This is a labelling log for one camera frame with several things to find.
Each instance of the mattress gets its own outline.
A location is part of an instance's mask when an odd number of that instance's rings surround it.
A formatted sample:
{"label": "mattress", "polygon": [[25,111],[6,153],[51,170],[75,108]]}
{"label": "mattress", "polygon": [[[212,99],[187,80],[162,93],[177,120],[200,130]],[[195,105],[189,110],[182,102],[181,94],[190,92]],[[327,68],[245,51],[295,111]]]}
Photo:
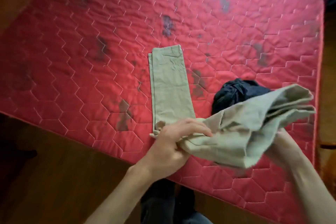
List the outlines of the mattress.
{"label": "mattress", "polygon": [[[180,44],[196,117],[235,78],[318,104],[323,0],[33,0],[0,38],[0,112],[136,163],[153,143],[148,53]],[[287,127],[314,162],[317,119]],[[269,221],[303,223],[283,171],[191,157],[170,177]]]}

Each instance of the dark blue garment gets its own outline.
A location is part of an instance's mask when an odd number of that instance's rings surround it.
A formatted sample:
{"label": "dark blue garment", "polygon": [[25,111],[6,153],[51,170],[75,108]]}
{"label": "dark blue garment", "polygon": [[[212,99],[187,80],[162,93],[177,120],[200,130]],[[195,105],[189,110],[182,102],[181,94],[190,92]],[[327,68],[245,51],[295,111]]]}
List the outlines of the dark blue garment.
{"label": "dark blue garment", "polygon": [[211,115],[236,103],[261,96],[270,91],[270,89],[260,86],[256,81],[243,81],[240,78],[229,81],[216,93],[212,103]]}
{"label": "dark blue garment", "polygon": [[174,196],[175,183],[161,179],[141,198],[141,224],[213,224],[194,210],[194,191],[181,187]]}

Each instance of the hand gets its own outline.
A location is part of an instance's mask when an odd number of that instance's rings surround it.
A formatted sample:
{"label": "hand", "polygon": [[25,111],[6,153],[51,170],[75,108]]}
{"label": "hand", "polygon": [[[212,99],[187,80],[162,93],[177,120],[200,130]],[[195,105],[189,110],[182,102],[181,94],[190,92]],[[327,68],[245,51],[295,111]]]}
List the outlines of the hand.
{"label": "hand", "polygon": [[300,147],[284,128],[277,132],[273,144],[265,154],[286,171],[290,171],[305,157]]}
{"label": "hand", "polygon": [[195,119],[184,119],[165,126],[147,154],[134,167],[146,170],[152,182],[174,174],[189,158],[176,143],[183,137],[200,133],[212,137],[211,130]]}

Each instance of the beige fabric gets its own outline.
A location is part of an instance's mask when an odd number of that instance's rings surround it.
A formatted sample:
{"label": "beige fabric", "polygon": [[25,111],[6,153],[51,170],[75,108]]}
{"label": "beige fabric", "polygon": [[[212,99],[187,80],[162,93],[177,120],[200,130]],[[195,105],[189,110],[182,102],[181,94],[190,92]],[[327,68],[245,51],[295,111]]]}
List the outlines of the beige fabric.
{"label": "beige fabric", "polygon": [[[220,165],[251,167],[272,144],[279,128],[315,113],[313,106],[305,105],[311,99],[310,91],[299,85],[251,98],[199,119],[211,129],[213,137],[194,134],[181,139],[179,145],[194,156]],[[184,108],[178,102],[175,106]],[[165,121],[160,117],[152,137],[158,136]]]}
{"label": "beige fabric", "polygon": [[195,118],[181,46],[153,48],[148,59],[153,129],[160,120],[171,124],[183,118]]}

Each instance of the dark jeans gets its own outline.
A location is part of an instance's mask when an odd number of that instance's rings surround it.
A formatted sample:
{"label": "dark jeans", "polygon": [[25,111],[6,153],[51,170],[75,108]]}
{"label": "dark jeans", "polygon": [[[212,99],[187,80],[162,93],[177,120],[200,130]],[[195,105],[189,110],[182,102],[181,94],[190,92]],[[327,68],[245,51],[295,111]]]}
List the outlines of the dark jeans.
{"label": "dark jeans", "polygon": [[194,191],[181,187],[174,196],[175,183],[161,179],[141,198],[141,224],[212,224],[194,210]]}

